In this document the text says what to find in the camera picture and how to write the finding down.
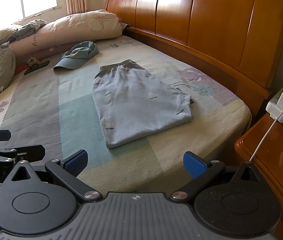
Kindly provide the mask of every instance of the cap brim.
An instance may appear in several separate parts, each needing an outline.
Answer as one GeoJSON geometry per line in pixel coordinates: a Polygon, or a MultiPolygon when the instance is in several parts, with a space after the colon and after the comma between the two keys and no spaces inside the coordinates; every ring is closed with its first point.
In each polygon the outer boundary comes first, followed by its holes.
{"type": "Polygon", "coordinates": [[[68,69],[77,69],[80,68],[87,62],[88,59],[86,58],[62,58],[55,66],[54,69],[57,67],[63,67],[68,69]]]}

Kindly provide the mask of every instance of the bed sheet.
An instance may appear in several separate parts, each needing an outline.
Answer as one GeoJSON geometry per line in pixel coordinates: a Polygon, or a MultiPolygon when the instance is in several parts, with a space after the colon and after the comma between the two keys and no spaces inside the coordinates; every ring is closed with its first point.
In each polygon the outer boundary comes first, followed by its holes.
{"type": "Polygon", "coordinates": [[[250,125],[251,113],[236,95],[212,78],[124,35],[96,42],[99,54],[77,70],[53,66],[14,76],[0,93],[0,129],[11,140],[0,147],[42,144],[45,158],[64,159],[80,149],[89,155],[79,179],[99,190],[161,191],[189,182],[183,154],[213,159],[250,125]],[[191,95],[194,120],[122,146],[107,149],[92,99],[100,66],[131,59],[163,82],[191,95]]]}

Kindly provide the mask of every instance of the blue gripper pad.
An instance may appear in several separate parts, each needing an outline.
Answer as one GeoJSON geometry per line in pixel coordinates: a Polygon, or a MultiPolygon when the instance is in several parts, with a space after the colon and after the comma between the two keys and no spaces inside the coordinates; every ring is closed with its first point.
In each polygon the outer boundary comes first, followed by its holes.
{"type": "Polygon", "coordinates": [[[86,151],[77,152],[75,156],[70,156],[63,160],[64,170],[68,171],[71,175],[77,177],[79,173],[86,168],[88,163],[88,154],[86,151]]]}
{"type": "Polygon", "coordinates": [[[185,152],[184,168],[193,178],[197,178],[208,169],[208,165],[202,158],[195,157],[195,154],[192,152],[185,152]]]}

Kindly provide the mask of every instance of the light blue cap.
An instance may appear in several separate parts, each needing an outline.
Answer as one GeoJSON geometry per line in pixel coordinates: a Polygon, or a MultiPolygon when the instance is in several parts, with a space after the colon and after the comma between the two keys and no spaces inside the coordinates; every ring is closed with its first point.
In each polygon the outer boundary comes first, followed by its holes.
{"type": "Polygon", "coordinates": [[[54,66],[64,67],[68,69],[77,69],[86,63],[86,61],[97,55],[99,50],[95,43],[91,41],[83,41],[66,51],[61,60],[54,66]]]}

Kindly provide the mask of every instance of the ribbed gray surface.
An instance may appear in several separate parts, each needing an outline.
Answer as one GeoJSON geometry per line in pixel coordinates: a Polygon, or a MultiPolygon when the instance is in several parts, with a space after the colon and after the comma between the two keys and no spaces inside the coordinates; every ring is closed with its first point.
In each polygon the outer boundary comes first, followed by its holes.
{"type": "MultiPolygon", "coordinates": [[[[0,240],[20,237],[0,234],[0,240]]],[[[199,224],[189,206],[168,201],[162,193],[109,193],[97,203],[82,206],[61,230],[32,240],[213,240],[217,235],[199,224]]],[[[266,235],[255,240],[274,240],[266,235]]]]}

